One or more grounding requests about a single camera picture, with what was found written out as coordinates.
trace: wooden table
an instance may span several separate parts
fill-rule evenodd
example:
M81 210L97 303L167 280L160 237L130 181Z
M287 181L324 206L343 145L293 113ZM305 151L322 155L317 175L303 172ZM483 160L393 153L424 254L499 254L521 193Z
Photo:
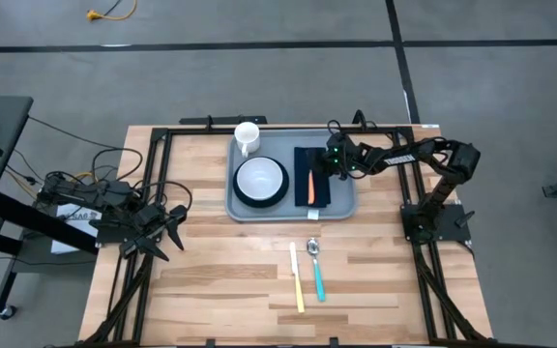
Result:
M151 129L129 127L126 147L145 155ZM414 126L414 133L419 140L440 135L440 130ZM382 134L353 138L392 146ZM188 220L179 230L186 251L167 238L160 245L171 261L155 259L141 344L202 344L206 338L232 345L322 344L331 336L337 336L341 344L427 342L412 250L404 240L398 212L402 198L397 170L390 168L357 181L359 208L346 220L238 223L224 210L229 139L229 135L176 135L173 139L167 180L178 181L193 192ZM125 153L119 173L132 169L136 161L135 155ZM153 182L160 162L161 145ZM430 191L438 177L426 165L422 170ZM142 169L137 170L129 181L141 180L142 174ZM417 197L409 168L408 179L412 197ZM166 186L165 193L167 208L186 200L179 188ZM316 298L312 261L306 252L310 237L321 246L325 303ZM296 309L288 251L292 241L299 250L305 314ZM451 298L478 331L491 335L472 256L457 243L438 246ZM100 251L81 339L106 315L117 257L117 246ZM116 289L115 300L119 294ZM431 298L437 332L443 336L439 303L432 293ZM131 337L135 306L133 299L124 337Z

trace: black table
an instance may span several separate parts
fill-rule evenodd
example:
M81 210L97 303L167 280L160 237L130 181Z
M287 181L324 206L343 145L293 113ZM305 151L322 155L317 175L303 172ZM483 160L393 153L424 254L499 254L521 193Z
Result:
M29 97L0 97L0 149L3 150L0 157L0 179L29 118L32 103L33 99ZM49 241L56 240L91 254L98 254L94 237L0 192L0 229L3 220L40 232ZM0 251L17 256L22 247L23 241L0 235ZM11 270L0 288L0 311L4 309L14 278L15 270Z

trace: teal spoon handle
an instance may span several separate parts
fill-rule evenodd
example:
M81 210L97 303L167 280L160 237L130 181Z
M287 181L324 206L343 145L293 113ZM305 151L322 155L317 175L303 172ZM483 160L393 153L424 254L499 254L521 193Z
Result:
M324 282L321 280L321 272L319 271L319 264L317 259L313 258L313 265L315 266L315 284L317 285L317 300L319 302L326 301L326 293L324 292Z

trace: caster wheel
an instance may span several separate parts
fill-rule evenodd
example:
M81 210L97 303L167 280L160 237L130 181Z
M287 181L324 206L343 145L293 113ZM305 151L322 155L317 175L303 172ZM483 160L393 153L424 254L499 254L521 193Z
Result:
M17 310L17 308L15 306L6 304L6 307L0 313L0 319L1 320L8 320L8 319L14 317L15 314L16 314L16 310Z

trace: concrete floor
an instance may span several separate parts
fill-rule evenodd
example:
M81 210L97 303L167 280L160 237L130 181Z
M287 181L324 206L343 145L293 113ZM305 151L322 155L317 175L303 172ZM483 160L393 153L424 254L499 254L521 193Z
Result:
M392 37L381 0L152 0L139 2L129 20L86 22L88 9L110 4L0 0L0 45ZM557 2L398 0L396 7L405 40L557 39ZM477 212L470 226L495 336L557 346L557 199L541 194L557 180L557 47L406 54L422 122L483 152L459 195ZM348 122L361 108L378 123L408 120L391 48L0 54L0 94L32 96L34 117L114 145L128 125L207 114ZM35 123L17 149L42 174L85 170L97 150ZM17 158L12 164L24 170ZM29 202L8 178L0 189ZM0 279L5 267L0 261ZM0 346L74 342L90 281L73 267L21 275L11 303L23 311L0 321Z

